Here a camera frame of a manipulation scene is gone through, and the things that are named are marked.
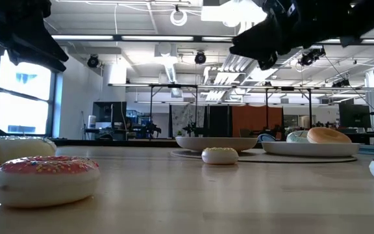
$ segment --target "ceiling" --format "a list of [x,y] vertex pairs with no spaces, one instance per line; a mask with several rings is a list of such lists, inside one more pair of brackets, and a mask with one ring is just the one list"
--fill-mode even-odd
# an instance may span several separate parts
[[[191,1],[189,10],[200,10],[202,1]],[[188,14],[185,25],[178,27],[170,22],[170,11],[148,12],[145,5],[131,5],[140,10],[134,10],[125,6],[116,7],[116,28],[114,19],[114,5],[89,5],[86,3],[64,3],[52,1],[52,14],[46,19],[46,27],[52,34],[182,34],[182,35],[235,35],[239,27],[226,27],[222,22],[201,21],[200,16]],[[151,6],[151,10],[171,10],[172,6]],[[374,30],[365,37],[374,38]],[[132,77],[157,77],[165,72],[164,66],[151,62],[154,56],[156,43],[145,42],[73,42],[63,44],[69,47],[69,53],[76,54],[82,60],[86,60],[89,53],[78,53],[80,48],[119,47],[126,54],[132,69],[128,71],[129,79]],[[223,63],[229,54],[229,44],[211,43],[179,43],[179,63],[176,63],[177,73],[203,74],[208,64]],[[195,65],[194,57],[198,50],[203,50],[207,57],[205,65]],[[324,80],[337,75],[337,71],[350,73],[352,85],[364,84],[364,71],[372,68],[361,64],[374,64],[374,46],[349,46],[342,48],[339,45],[325,46],[329,57],[315,62],[313,66],[296,66],[296,60],[291,60],[279,69],[271,80],[273,85],[304,85],[323,84]],[[103,62],[114,62],[114,54],[100,54]]]

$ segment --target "monitor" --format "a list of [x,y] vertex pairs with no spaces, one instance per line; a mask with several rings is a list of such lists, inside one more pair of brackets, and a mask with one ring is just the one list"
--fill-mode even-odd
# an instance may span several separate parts
[[340,125],[342,127],[371,127],[368,106],[339,104],[338,109],[340,112]]
[[96,101],[93,103],[93,115],[97,122],[125,122],[127,114],[126,101]]

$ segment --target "blue object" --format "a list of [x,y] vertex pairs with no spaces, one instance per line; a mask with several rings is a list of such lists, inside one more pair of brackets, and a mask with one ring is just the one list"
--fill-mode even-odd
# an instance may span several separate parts
[[274,142],[276,141],[275,137],[269,135],[269,134],[261,134],[258,136],[258,143],[261,143],[261,142]]

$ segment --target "wooden table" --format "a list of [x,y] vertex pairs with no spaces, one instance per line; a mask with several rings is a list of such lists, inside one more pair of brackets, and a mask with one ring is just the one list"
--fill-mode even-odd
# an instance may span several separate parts
[[45,209],[0,207],[0,234],[374,233],[369,155],[336,164],[207,166],[171,150],[60,148],[99,163],[95,196]]

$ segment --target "security camera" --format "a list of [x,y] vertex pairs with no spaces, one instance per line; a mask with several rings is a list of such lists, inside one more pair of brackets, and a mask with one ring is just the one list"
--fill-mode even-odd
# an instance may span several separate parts
[[206,62],[206,55],[203,51],[198,51],[197,55],[195,56],[194,62],[196,64],[204,64]]
[[88,60],[88,66],[89,68],[97,68],[99,66],[99,55],[90,55],[90,58]]

